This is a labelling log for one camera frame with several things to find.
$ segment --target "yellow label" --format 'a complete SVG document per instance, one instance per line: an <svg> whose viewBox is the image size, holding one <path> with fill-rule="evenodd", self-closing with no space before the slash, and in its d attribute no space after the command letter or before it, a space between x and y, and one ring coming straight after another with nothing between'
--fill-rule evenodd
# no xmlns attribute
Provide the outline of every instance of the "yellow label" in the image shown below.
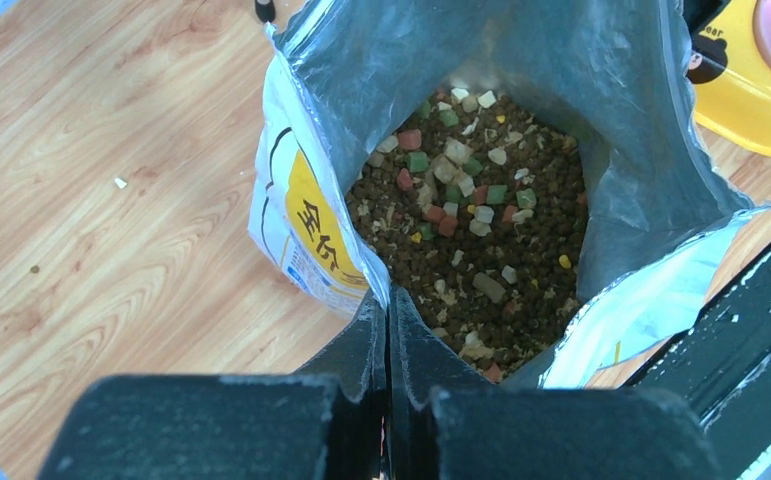
<svg viewBox="0 0 771 480"><path fill-rule="evenodd" d="M338 217L329 208L301 150L297 150L288 184L285 196L288 219L312 258L337 283L367 289L367 280L353 265L344 246Z"/></svg>

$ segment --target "wood grain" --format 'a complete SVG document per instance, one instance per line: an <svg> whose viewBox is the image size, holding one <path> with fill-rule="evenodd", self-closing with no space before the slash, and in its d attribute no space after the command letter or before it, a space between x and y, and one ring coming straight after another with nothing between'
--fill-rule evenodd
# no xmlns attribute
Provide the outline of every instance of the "wood grain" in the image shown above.
<svg viewBox="0 0 771 480"><path fill-rule="evenodd" d="M248 1L40 0L0 18L0 467L10 478L34 476L100 376L287 372L344 326L246 233L271 55ZM722 172L771 200L771 159L711 145ZM766 214L713 291L770 239Z"/></svg>

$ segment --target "dry kibble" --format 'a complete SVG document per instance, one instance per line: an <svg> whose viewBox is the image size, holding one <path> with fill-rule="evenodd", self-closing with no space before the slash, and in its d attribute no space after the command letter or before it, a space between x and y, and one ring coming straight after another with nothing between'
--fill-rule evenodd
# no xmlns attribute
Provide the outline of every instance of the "dry kibble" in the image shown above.
<svg viewBox="0 0 771 480"><path fill-rule="evenodd" d="M573 137L505 96L468 93L442 90L421 104L397 131L420 132L422 146L400 148L413 146L406 135L402 145L383 141L347 206L433 333L499 381L556 342L580 308L588 211Z"/></svg>

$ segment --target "green cube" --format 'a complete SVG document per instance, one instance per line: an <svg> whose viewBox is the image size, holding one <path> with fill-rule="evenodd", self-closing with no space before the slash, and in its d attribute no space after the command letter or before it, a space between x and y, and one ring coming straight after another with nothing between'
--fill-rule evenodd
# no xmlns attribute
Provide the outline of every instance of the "green cube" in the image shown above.
<svg viewBox="0 0 771 480"><path fill-rule="evenodd" d="M459 124L459 116L452 110L441 110L438 112L438 118L441 119L441 123L447 128L455 127Z"/></svg>
<svg viewBox="0 0 771 480"><path fill-rule="evenodd" d="M423 222L417 227L418 231L420 231L420 237L424 240L432 240L432 238L435 236L435 230L432 229L432 224Z"/></svg>
<svg viewBox="0 0 771 480"><path fill-rule="evenodd" d="M509 188L505 185L489 185L485 203L488 205L500 205L506 201L506 192Z"/></svg>
<svg viewBox="0 0 771 480"><path fill-rule="evenodd" d="M426 120L429 118L429 114L432 113L432 104L429 103L429 100L424 100L414 113L423 120Z"/></svg>
<svg viewBox="0 0 771 480"><path fill-rule="evenodd" d="M411 152L406 163L411 173L425 172L429 168L429 157L424 152Z"/></svg>
<svg viewBox="0 0 771 480"><path fill-rule="evenodd" d="M447 190L444 191L444 199L448 202L459 203L462 199L462 191L456 185L447 185Z"/></svg>
<svg viewBox="0 0 771 480"><path fill-rule="evenodd" d="M464 167L462 167L462 170L464 170L465 173L471 177L475 177L482 173L482 162L473 157L470 157Z"/></svg>
<svg viewBox="0 0 771 480"><path fill-rule="evenodd" d="M517 198L518 207L520 208L534 208L535 204L538 203L538 199L535 197L535 191L531 188L517 192L515 198Z"/></svg>

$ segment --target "open bag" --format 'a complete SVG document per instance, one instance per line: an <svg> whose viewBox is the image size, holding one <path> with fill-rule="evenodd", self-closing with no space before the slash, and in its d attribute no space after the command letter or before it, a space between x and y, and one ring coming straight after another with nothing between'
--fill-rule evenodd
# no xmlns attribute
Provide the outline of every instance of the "open bag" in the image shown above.
<svg viewBox="0 0 771 480"><path fill-rule="evenodd" d="M344 193L436 87L509 95L578 140L589 203L575 315L544 373L578 387L690 328L738 230L764 207L713 172L692 123L682 2L309 0L264 85L249 233L347 316L382 261Z"/></svg>

